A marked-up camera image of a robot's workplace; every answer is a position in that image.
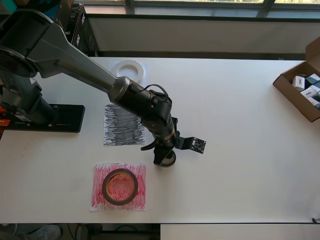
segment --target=open cardboard box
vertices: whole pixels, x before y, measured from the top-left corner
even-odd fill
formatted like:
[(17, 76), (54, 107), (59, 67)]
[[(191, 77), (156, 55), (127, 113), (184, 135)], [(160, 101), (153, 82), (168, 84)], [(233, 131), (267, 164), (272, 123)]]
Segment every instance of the open cardboard box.
[(299, 74), (320, 77), (320, 37), (305, 48), (306, 61), (283, 72), (273, 85), (310, 121), (320, 118), (320, 110), (312, 105), (297, 89), (292, 86), (294, 77)]

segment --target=orange part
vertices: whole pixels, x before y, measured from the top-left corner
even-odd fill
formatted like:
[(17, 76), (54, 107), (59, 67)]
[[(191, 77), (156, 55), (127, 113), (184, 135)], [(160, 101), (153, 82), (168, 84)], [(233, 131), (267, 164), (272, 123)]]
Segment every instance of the orange part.
[(10, 124), (10, 120), (8, 119), (0, 119), (0, 127), (8, 127)]

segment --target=brown tape roll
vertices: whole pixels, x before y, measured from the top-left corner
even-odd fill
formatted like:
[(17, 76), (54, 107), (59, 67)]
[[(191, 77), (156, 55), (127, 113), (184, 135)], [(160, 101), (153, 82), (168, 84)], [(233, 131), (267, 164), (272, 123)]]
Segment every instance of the brown tape roll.
[[(114, 178), (115, 176), (120, 175), (120, 174), (126, 174), (132, 179), (132, 181), (133, 181), (133, 191), (132, 191), (131, 195), (128, 198), (123, 199), (123, 200), (115, 200), (108, 193), (108, 184), (109, 184), (109, 182), (110, 182), (110, 180), (112, 178)], [(103, 184), (102, 184), (103, 197), (105, 198), (105, 200), (107, 200), (109, 203), (111, 203), (113, 205), (121, 206), (121, 205), (125, 205), (125, 204), (130, 203), (135, 198), (137, 192), (138, 192), (138, 180), (137, 180), (137, 177), (131, 171), (129, 171), (128, 169), (118, 168), (116, 170), (113, 170), (103, 180)]]

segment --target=small white box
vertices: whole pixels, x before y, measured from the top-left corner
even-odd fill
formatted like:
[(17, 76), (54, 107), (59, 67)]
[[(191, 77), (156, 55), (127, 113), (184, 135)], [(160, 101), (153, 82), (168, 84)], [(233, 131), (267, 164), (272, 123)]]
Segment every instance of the small white box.
[(315, 81), (320, 81), (320, 77), (317, 74), (312, 74), (311, 76), (308, 76), (307, 78), (314, 79)]
[(305, 90), (305, 78), (303, 76), (295, 76), (293, 78), (292, 85), (295, 89), (297, 89), (299, 92)]
[(320, 92), (320, 88), (315, 85), (311, 85), (310, 88), (316, 90), (316, 93)]
[(306, 90), (303, 90), (302, 92), (300, 92), (305, 98), (311, 98), (314, 95), (316, 95), (318, 92), (317, 90), (315, 90), (312, 87), (307, 88)]
[(308, 100), (310, 101), (310, 103), (312, 103), (313, 106), (316, 106), (316, 105), (320, 104), (320, 102), (318, 102), (317, 100), (313, 99), (312, 97), (309, 97)]

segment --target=white tape roll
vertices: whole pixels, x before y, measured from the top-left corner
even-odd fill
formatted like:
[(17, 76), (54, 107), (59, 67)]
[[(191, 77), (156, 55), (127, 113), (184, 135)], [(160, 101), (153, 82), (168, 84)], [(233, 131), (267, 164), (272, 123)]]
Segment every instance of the white tape roll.
[(133, 61), (133, 60), (123, 60), (118, 62), (111, 70), (111, 73), (115, 75), (116, 77), (118, 76), (118, 71), (120, 69), (134, 69), (137, 72), (137, 75), (134, 79), (131, 79), (132, 81), (136, 82), (137, 84), (142, 81), (142, 78), (144, 77), (144, 68), (141, 66), (140, 63)]

